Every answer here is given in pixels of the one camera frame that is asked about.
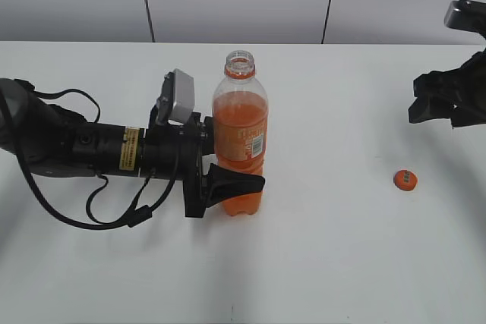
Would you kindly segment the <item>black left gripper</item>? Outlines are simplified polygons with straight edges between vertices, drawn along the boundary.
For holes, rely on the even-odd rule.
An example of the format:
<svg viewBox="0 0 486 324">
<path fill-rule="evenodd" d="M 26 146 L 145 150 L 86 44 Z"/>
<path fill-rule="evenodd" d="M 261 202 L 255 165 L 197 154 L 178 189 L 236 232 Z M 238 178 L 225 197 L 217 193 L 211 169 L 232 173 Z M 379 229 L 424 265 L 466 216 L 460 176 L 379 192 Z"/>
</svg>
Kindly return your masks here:
<svg viewBox="0 0 486 324">
<path fill-rule="evenodd" d="M 201 119 L 192 112 L 185 124 L 156 123 L 157 112 L 150 113 L 140 161 L 140 176 L 183 183 L 185 216 L 201 218 L 206 210 L 202 157 L 214 153 L 213 118 Z M 207 173 L 207 206 L 234 197 L 260 193 L 265 178 L 231 171 L 211 164 Z"/>
</svg>

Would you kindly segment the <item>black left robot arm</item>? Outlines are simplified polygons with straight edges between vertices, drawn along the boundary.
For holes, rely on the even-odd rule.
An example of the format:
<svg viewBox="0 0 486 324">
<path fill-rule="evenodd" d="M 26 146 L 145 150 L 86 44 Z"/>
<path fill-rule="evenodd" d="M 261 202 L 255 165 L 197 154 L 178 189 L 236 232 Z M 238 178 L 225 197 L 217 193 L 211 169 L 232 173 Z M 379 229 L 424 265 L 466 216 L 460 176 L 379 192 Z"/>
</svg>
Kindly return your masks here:
<svg viewBox="0 0 486 324">
<path fill-rule="evenodd" d="M 190 218 L 263 190 L 261 176 L 217 165 L 204 170 L 203 157 L 214 151 L 213 120 L 194 110 L 194 80 L 179 69 L 165 75 L 147 128 L 90 122 L 56 105 L 57 98 L 25 80 L 1 81 L 1 147 L 16 155 L 30 187 L 34 175 L 181 181 Z"/>
</svg>

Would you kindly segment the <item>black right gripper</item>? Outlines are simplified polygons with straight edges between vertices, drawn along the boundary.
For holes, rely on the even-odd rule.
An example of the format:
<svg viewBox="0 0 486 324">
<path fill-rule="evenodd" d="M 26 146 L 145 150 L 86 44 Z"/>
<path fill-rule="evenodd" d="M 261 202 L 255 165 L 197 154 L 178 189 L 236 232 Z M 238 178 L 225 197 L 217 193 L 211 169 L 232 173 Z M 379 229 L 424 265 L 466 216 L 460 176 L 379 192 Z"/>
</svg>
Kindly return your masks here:
<svg viewBox="0 0 486 324">
<path fill-rule="evenodd" d="M 485 3 L 452 1 L 444 18 L 446 27 L 477 33 L 485 38 Z M 458 70 L 431 71 L 413 81 L 415 101 L 408 109 L 409 122 L 419 124 L 434 119 L 449 119 L 454 127 L 485 124 L 485 118 L 455 107 L 456 82 L 465 87 L 472 105 L 485 114 L 485 50 L 476 52 Z"/>
</svg>

